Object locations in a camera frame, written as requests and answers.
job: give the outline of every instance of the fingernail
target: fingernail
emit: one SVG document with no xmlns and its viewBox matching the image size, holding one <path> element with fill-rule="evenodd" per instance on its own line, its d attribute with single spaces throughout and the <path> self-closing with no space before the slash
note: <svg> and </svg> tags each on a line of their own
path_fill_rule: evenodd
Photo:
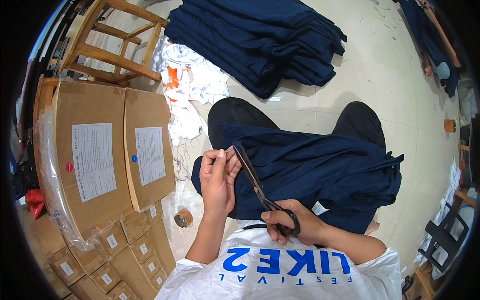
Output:
<svg viewBox="0 0 480 300">
<path fill-rule="evenodd" d="M 264 221 L 270 218 L 270 212 L 264 212 L 260 215 Z"/>
</svg>

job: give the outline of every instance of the scissors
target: scissors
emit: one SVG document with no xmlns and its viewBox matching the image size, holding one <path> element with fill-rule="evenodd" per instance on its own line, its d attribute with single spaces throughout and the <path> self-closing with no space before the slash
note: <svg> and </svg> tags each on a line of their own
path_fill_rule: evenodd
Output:
<svg viewBox="0 0 480 300">
<path fill-rule="evenodd" d="M 297 216 L 291 210 L 283 209 L 278 204 L 276 204 L 275 202 L 273 202 L 272 200 L 268 199 L 265 196 L 264 188 L 261 185 L 260 180 L 258 179 L 258 176 L 255 173 L 255 170 L 253 169 L 253 165 L 250 159 L 248 158 L 247 152 L 245 151 L 245 148 L 243 148 L 242 144 L 237 141 L 237 145 L 233 145 L 233 150 L 237 154 L 237 157 L 239 158 L 241 166 L 245 174 L 247 175 L 248 181 L 250 181 L 250 183 L 252 184 L 253 190 L 257 194 L 257 197 L 260 200 L 260 203 L 262 203 L 262 205 L 265 207 L 265 211 L 272 211 L 272 208 L 274 208 L 275 210 L 281 210 L 286 212 L 292 218 L 293 224 L 295 226 L 293 229 L 291 229 L 291 233 L 293 235 L 298 235 L 300 233 L 300 222 Z M 284 237 L 287 236 L 280 224 L 277 224 L 276 228 Z"/>
</svg>

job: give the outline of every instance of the wooden chair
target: wooden chair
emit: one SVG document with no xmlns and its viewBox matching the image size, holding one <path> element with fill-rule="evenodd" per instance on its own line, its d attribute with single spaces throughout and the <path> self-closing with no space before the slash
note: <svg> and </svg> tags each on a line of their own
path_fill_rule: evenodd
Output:
<svg viewBox="0 0 480 300">
<path fill-rule="evenodd" d="M 96 19 L 105 6 L 135 15 L 149 21 L 150 23 L 137 28 L 130 33 L 99 23 L 96 21 Z M 155 81 L 161 80 L 160 73 L 149 69 L 149 64 L 155 49 L 155 45 L 158 41 L 158 37 L 160 36 L 160 30 L 162 27 L 165 27 L 168 24 L 167 20 L 157 16 L 152 12 L 149 12 L 146 9 L 130 4 L 123 0 L 95 0 L 82 18 L 83 21 L 80 24 L 78 31 L 74 37 L 70 39 L 67 49 L 65 50 L 65 55 L 61 60 L 60 72 L 63 69 L 67 69 L 88 74 L 89 76 L 95 77 L 97 80 L 117 84 L 140 76 L 144 76 Z M 146 45 L 142 63 L 138 64 L 124 58 L 128 43 L 131 42 L 137 45 L 141 44 L 142 40 L 138 38 L 137 35 L 147 31 L 150 28 L 153 28 L 153 31 Z M 86 44 L 85 41 L 90 30 L 102 32 L 123 39 L 123 43 L 120 48 L 120 54 L 113 54 L 106 50 Z M 95 60 L 112 64 L 115 66 L 115 71 L 113 73 L 105 72 L 75 63 L 74 61 L 78 55 L 84 55 Z M 129 70 L 130 72 L 120 75 L 121 68 Z"/>
</svg>

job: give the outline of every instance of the pile of navy fabric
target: pile of navy fabric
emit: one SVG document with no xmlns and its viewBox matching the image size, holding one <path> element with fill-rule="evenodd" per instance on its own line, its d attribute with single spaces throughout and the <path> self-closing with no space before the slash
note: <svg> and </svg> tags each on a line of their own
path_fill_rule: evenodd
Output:
<svg viewBox="0 0 480 300">
<path fill-rule="evenodd" d="M 448 65 L 450 76 L 447 79 L 441 79 L 440 84 L 445 87 L 448 96 L 453 97 L 460 77 L 445 49 L 437 28 L 423 12 L 423 8 L 415 1 L 400 0 L 400 6 L 420 50 L 431 57 L 435 66 L 440 65 L 443 61 Z"/>
<path fill-rule="evenodd" d="M 240 142 L 273 200 L 297 199 L 308 209 L 318 201 L 328 211 L 318 217 L 353 233 L 365 233 L 377 208 L 395 202 L 400 189 L 400 162 L 385 149 L 353 137 L 288 132 L 238 124 L 224 125 L 224 149 Z M 192 183 L 201 194 L 194 163 Z M 233 219 L 262 220 L 265 209 L 243 170 L 235 181 Z"/>
<path fill-rule="evenodd" d="M 347 36 L 299 0 L 183 0 L 165 35 L 267 99 L 280 80 L 325 85 Z"/>
</svg>

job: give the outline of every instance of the white t-shirt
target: white t-shirt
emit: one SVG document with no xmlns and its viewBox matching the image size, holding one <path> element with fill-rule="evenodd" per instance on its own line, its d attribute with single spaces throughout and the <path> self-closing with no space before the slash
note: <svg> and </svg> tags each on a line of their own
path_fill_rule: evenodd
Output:
<svg viewBox="0 0 480 300">
<path fill-rule="evenodd" d="M 331 248 L 295 237 L 282 246 L 265 228 L 238 229 L 210 264 L 178 260 L 160 299 L 401 299 L 400 261 L 388 248 L 355 265 Z"/>
</svg>

